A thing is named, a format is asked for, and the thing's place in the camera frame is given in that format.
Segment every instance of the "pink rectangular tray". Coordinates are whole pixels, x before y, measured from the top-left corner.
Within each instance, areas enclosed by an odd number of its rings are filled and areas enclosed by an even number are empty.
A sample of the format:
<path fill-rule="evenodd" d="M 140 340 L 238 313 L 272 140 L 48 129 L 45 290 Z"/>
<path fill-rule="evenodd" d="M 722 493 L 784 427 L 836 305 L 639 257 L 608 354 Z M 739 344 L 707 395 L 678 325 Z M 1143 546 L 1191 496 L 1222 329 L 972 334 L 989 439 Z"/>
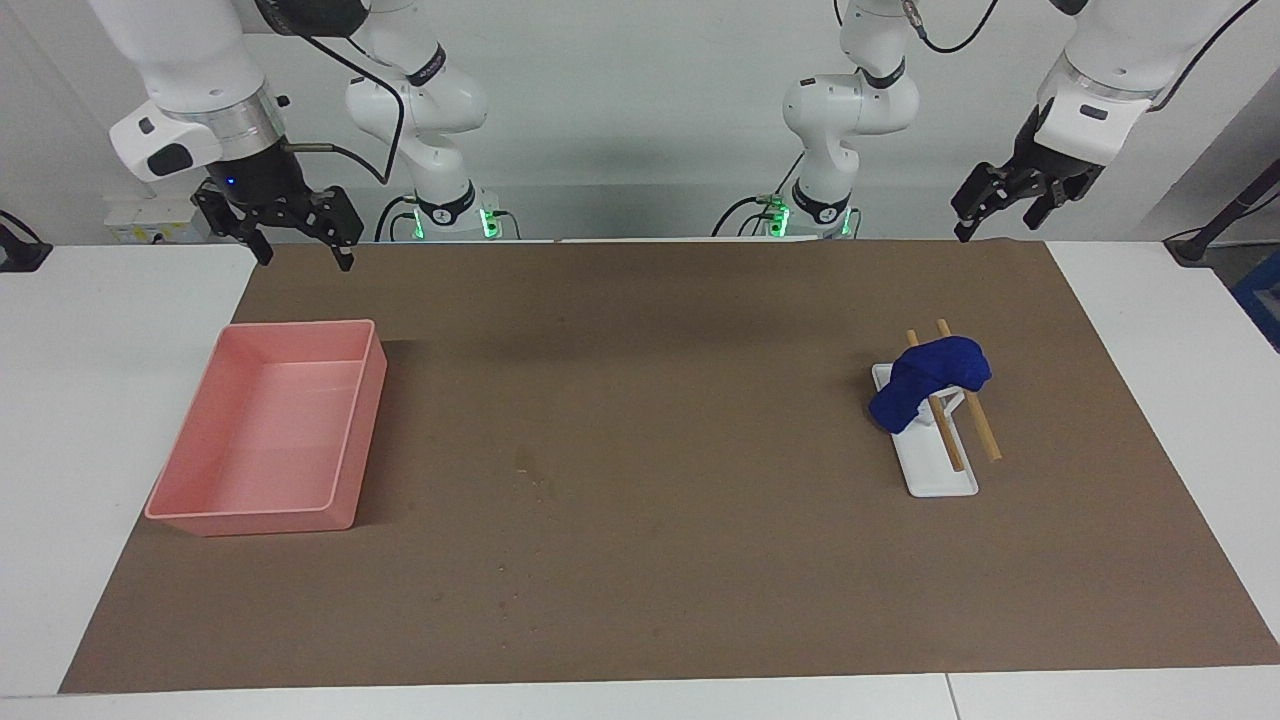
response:
<path fill-rule="evenodd" d="M 385 377 L 371 320 L 228 325 L 146 516 L 197 536 L 349 528 Z"/>

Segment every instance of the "blue cloth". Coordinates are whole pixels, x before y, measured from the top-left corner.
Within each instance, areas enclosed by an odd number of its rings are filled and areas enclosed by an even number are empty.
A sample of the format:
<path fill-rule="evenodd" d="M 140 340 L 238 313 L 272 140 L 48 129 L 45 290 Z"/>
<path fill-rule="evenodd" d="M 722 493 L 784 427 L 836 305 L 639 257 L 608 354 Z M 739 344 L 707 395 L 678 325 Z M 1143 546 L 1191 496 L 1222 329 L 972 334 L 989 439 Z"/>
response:
<path fill-rule="evenodd" d="M 893 363 L 893 377 L 872 400 L 872 416 L 897 434 L 934 392 L 951 386 L 978 392 L 989 379 L 991 365 L 977 342 L 960 336 L 936 340 L 909 348 Z"/>

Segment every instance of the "wooden dowel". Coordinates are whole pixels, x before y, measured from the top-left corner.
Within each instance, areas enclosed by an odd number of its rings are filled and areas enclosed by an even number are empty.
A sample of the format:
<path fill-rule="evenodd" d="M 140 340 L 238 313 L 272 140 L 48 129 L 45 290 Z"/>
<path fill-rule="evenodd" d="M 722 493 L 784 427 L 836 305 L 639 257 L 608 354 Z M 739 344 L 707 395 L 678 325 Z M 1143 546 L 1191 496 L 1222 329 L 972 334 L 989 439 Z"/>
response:
<path fill-rule="evenodd" d="M 915 334 L 914 329 L 906 331 L 906 342 L 911 347 L 916 347 L 920 345 L 920 336 Z M 960 456 L 960 446 L 956 445 L 955 434 L 951 433 L 951 421 L 947 420 L 947 414 L 942 411 L 942 401 L 931 395 L 929 410 L 933 411 L 933 424 L 937 425 L 938 434 L 942 436 L 942 445 L 947 448 L 951 469 L 956 473 L 964 473 L 964 457 Z"/>
<path fill-rule="evenodd" d="M 942 337 L 951 337 L 951 325 L 938 318 L 938 332 Z M 991 423 L 987 420 L 987 411 L 982 409 L 982 401 L 978 400 L 977 392 L 964 391 L 965 400 L 969 401 L 969 413 L 973 414 L 973 423 L 978 428 L 978 437 L 982 438 L 982 447 L 987 451 L 987 459 L 991 461 L 1000 460 L 1005 455 L 1000 452 L 1000 445 L 996 442 L 996 433 L 991 430 Z"/>

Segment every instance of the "white tabletop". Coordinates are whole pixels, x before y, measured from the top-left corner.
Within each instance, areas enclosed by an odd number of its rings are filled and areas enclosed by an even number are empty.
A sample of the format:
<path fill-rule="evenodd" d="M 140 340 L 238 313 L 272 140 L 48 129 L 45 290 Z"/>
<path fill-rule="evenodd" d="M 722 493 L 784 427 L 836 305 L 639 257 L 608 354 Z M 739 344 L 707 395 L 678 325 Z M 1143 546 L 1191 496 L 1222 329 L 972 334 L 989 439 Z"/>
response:
<path fill-rule="evenodd" d="M 1280 356 L 1157 245 L 1051 247 L 1276 632 Z M 42 697 L 251 269 L 234 246 L 60 247 L 0 275 L 0 717 L 1276 717 L 1280 667 Z"/>

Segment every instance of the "brown surface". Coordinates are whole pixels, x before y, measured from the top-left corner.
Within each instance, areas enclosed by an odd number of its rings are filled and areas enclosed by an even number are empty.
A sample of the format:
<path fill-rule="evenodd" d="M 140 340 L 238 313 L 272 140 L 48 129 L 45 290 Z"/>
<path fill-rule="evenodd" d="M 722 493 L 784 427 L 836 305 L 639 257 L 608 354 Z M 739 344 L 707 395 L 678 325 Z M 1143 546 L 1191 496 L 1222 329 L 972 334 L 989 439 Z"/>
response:
<path fill-rule="evenodd" d="M 920 501 L 868 368 L 938 316 L 1006 459 Z M 1280 661 L 1041 245 L 288 246 L 236 316 L 330 318 L 390 361 L 356 528 L 141 521 L 63 692 Z"/>

